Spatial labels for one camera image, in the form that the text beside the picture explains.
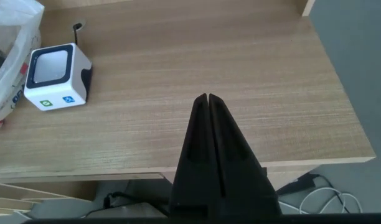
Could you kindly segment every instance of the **wood grain surface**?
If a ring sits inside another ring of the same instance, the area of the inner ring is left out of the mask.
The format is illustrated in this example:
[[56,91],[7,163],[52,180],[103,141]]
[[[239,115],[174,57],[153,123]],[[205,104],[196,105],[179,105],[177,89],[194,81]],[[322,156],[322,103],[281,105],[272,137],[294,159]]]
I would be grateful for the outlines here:
[[22,99],[0,130],[0,178],[175,171],[193,100],[227,104],[262,166],[374,152],[308,18],[292,1],[137,0],[46,12],[44,46],[93,62],[88,103]]
[[132,0],[37,0],[44,5],[46,11],[67,9],[73,7],[97,6],[100,4],[109,4]]

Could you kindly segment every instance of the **black cable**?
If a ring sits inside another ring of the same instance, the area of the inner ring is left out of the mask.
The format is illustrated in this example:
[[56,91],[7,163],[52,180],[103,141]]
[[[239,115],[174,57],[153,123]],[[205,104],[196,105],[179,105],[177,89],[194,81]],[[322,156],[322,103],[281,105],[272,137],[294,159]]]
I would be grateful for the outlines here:
[[86,218],[87,216],[91,215],[94,212],[104,211],[106,209],[111,209],[111,208],[120,208],[120,207],[124,207],[124,206],[128,206],[128,205],[134,205],[134,204],[136,204],[136,203],[131,202],[131,203],[127,203],[127,204],[124,204],[124,205],[113,206],[113,207],[110,207],[110,208],[100,208],[100,209],[92,210],[92,211],[88,212],[87,214],[85,214],[84,216],[82,216],[81,218]]
[[77,23],[73,25],[73,31],[74,31],[74,42],[77,45],[77,31],[79,28],[81,28],[83,25],[81,23]]
[[[320,178],[324,179],[324,180],[327,182],[327,184],[329,184],[329,186],[330,186],[331,188],[334,188],[333,185],[332,185],[332,183],[330,183],[329,179],[327,179],[325,176],[323,176],[323,175],[321,175],[321,174],[311,174],[311,175],[314,176],[314,178],[315,178],[315,177],[320,177]],[[339,199],[341,205],[344,205],[344,202],[343,202],[343,201],[341,200],[341,198],[340,198],[340,194],[337,193],[337,192],[335,192],[335,193],[336,193],[336,196],[337,196],[337,198]],[[347,209],[347,207],[345,207],[345,206],[344,206],[344,210],[345,210],[347,213],[350,213],[350,211],[349,211],[349,210]]]
[[165,215],[167,217],[169,216],[169,213],[165,209],[160,207],[161,205],[168,205],[169,200],[166,198],[163,198],[163,199],[161,199],[161,198],[159,198],[159,199],[141,198],[141,197],[135,197],[135,196],[126,194],[124,192],[114,192],[114,193],[108,194],[105,197],[105,199],[103,200],[103,209],[113,208],[110,204],[110,197],[111,198],[124,197],[124,198],[132,200],[133,203],[148,203],[151,206],[153,206],[156,210],[161,212],[163,215]]

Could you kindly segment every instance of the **blue icon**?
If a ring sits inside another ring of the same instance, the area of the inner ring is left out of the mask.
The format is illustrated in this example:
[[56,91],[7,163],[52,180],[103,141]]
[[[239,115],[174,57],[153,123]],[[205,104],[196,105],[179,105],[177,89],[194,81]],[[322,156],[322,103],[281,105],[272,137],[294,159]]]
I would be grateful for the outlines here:
[[65,96],[65,97],[63,98],[63,100],[64,100],[66,103],[73,103],[73,102],[75,102],[74,99],[73,99],[73,97],[71,97],[71,96]]

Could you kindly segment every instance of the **white cable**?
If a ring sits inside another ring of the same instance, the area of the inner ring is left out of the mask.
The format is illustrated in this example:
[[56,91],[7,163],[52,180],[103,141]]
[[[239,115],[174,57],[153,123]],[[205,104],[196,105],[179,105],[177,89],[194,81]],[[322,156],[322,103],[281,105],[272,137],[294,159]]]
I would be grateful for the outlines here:
[[[337,194],[339,194],[339,196],[341,197],[341,200],[343,201],[343,203],[342,203],[342,210],[341,210],[341,213],[344,213],[344,210],[346,209],[346,201],[344,200],[344,197],[342,196],[342,193],[341,193],[339,190],[334,189],[334,188],[332,188],[332,187],[320,187],[320,188],[318,188],[318,189],[315,189],[315,190],[311,191],[309,194],[307,194],[307,196],[305,196],[305,198],[303,199],[303,201],[301,202],[300,207],[299,207],[299,212],[300,212],[300,214],[302,214],[301,211],[302,211],[302,209],[303,209],[304,202],[307,200],[307,198],[308,198],[309,196],[315,194],[316,192],[321,191],[321,190],[332,190],[332,191],[336,192]],[[327,206],[328,206],[332,201],[333,201],[333,198],[330,199],[330,200],[325,204],[325,206],[323,206],[323,208],[321,209],[321,211],[319,212],[319,214],[321,214],[321,213],[327,208]]]
[[[359,200],[357,199],[357,197],[353,196],[352,194],[350,193],[342,193],[340,191],[338,191],[337,189],[334,189],[332,187],[321,187],[321,188],[318,188],[318,189],[315,189],[313,190],[312,192],[310,192],[309,194],[307,194],[307,196],[305,196],[305,198],[303,199],[303,201],[301,202],[300,206],[297,208],[293,205],[290,205],[288,203],[285,203],[285,202],[281,202],[279,201],[279,204],[281,205],[284,205],[286,207],[289,207],[289,208],[292,208],[294,210],[297,210],[300,214],[309,214],[308,212],[305,212],[303,210],[303,204],[304,202],[306,201],[306,199],[311,196],[312,194],[315,194],[316,192],[318,191],[321,191],[321,190],[332,190],[332,191],[335,191],[339,197],[341,197],[342,201],[343,201],[343,205],[342,205],[342,210],[341,210],[341,213],[344,213],[345,209],[346,209],[346,201],[344,200],[344,196],[349,196],[349,197],[352,197],[355,202],[357,203],[357,206],[358,206],[358,209],[359,209],[359,213],[362,213],[362,206],[360,205],[359,203]],[[325,209],[327,208],[327,206],[329,206],[329,204],[337,197],[337,195],[333,196],[332,198],[330,198],[325,204],[324,206],[322,207],[322,209],[318,212],[319,214],[321,214],[323,211],[325,211]]]
[[284,206],[289,207],[289,208],[292,208],[292,209],[294,209],[294,210],[297,210],[297,211],[301,212],[302,214],[307,214],[307,215],[309,214],[308,212],[302,211],[302,210],[300,210],[299,208],[297,208],[297,207],[295,207],[295,206],[292,206],[292,205],[290,205],[290,204],[288,204],[288,203],[286,203],[286,202],[281,202],[281,201],[279,201],[279,204],[284,205]]

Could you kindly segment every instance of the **gray floor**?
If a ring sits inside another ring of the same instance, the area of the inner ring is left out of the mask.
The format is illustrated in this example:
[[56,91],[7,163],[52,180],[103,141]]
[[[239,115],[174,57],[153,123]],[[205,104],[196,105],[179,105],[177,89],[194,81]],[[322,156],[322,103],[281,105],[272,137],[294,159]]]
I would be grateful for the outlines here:
[[[363,164],[321,166],[315,173],[325,175],[337,189],[358,197],[365,212],[381,212],[381,0],[317,0],[310,18],[377,155],[376,159]],[[322,180],[317,184],[325,185]],[[124,190],[126,185],[125,181],[104,183],[94,203],[49,201],[36,206],[31,215],[80,217],[100,208],[108,192]],[[298,206],[306,194],[301,192],[280,199]],[[328,192],[314,195],[305,210],[317,211],[330,196]],[[356,211],[351,200],[347,207]],[[327,211],[340,209],[338,203],[333,203]],[[296,212],[289,208],[283,211]],[[0,223],[25,220],[19,215],[0,217]]]

